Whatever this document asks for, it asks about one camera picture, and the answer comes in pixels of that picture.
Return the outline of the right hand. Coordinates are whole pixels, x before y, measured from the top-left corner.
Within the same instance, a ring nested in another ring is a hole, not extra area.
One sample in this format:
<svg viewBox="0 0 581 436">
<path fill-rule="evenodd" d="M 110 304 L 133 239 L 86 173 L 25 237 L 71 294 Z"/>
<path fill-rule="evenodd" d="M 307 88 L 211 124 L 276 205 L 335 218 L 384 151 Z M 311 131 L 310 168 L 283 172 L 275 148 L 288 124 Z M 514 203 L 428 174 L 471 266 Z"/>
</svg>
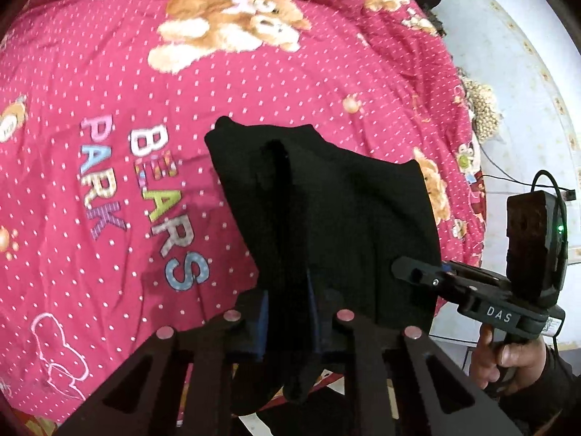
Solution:
<svg viewBox="0 0 581 436">
<path fill-rule="evenodd" d="M 498 382 L 501 369 L 515 371 L 506 389 L 508 395 L 524 390 L 540 379 L 547 361 L 547 345 L 543 338 L 526 344 L 504 344 L 496 350 L 492 342 L 493 327 L 482 324 L 469 370 L 469 376 L 481 389 Z"/>
</svg>

